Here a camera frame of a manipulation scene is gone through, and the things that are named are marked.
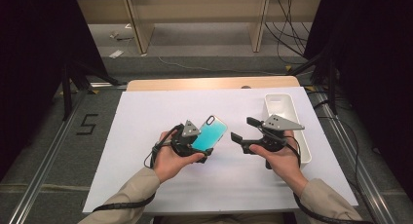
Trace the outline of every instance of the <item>smartphone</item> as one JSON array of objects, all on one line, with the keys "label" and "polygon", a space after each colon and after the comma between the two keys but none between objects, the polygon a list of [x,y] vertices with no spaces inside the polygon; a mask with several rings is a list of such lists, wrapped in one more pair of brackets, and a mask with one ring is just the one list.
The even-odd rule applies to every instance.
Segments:
[{"label": "smartphone", "polygon": [[209,116],[203,125],[200,127],[201,133],[197,139],[192,143],[192,148],[201,151],[213,148],[215,144],[221,139],[228,127],[218,119],[216,116]]}]

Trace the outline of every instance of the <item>black tape marking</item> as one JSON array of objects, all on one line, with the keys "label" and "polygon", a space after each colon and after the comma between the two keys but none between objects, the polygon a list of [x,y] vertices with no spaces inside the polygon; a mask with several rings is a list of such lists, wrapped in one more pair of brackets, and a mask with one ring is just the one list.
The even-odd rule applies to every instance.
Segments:
[{"label": "black tape marking", "polygon": [[96,117],[98,114],[87,114],[85,115],[85,118],[83,119],[82,125],[80,127],[91,127],[91,130],[89,132],[77,132],[76,135],[89,135],[94,132],[94,127],[96,127],[96,124],[85,124],[86,120],[88,117]]}]

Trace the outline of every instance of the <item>forearm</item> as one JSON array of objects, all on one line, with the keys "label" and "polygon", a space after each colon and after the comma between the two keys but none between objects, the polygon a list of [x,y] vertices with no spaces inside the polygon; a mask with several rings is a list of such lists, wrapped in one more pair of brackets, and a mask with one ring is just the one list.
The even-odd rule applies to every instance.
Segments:
[{"label": "forearm", "polygon": [[[322,216],[343,220],[361,220],[357,211],[320,179],[313,179],[306,185],[300,200],[307,209]],[[312,218],[310,221],[321,223]]]},{"label": "forearm", "polygon": [[[155,172],[143,168],[104,204],[141,202],[151,197],[159,186],[160,181]],[[143,209],[144,207],[96,211],[80,223],[135,223]]]}]

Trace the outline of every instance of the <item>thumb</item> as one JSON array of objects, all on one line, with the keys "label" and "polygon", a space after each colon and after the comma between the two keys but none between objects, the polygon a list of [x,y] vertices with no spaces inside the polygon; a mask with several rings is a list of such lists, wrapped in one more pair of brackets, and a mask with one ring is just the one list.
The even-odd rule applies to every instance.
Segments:
[{"label": "thumb", "polygon": [[268,156],[270,156],[271,152],[266,150],[264,147],[261,147],[257,144],[251,144],[249,146],[249,150],[251,150],[253,153],[256,155],[259,155],[265,159],[267,159]]},{"label": "thumb", "polygon": [[203,158],[205,155],[202,153],[196,153],[193,154],[191,156],[185,157],[185,165],[189,165],[189,164],[193,164],[196,163],[198,160],[200,160],[201,158]]}]

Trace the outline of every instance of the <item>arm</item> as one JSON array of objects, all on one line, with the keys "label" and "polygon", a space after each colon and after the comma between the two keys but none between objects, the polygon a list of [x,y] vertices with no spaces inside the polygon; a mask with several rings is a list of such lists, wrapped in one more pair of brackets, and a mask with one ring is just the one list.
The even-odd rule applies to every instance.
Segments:
[{"label": "arm", "polygon": [[[204,154],[197,153],[182,158],[176,155],[170,146],[164,146],[158,152],[153,169],[141,169],[104,204],[144,201],[151,197],[163,182],[175,177],[182,168],[197,162],[203,156]],[[136,223],[143,210],[144,207],[96,211],[79,223]]]},{"label": "arm", "polygon": [[[292,138],[292,131],[285,131],[288,144],[297,148]],[[276,153],[269,152],[259,145],[251,145],[252,152],[265,158],[273,171],[291,188],[300,198],[301,203],[317,214],[344,220],[361,220],[356,210],[336,191],[320,179],[310,182],[298,167],[298,159],[289,148],[282,148]],[[321,223],[310,219],[311,223]]]}]

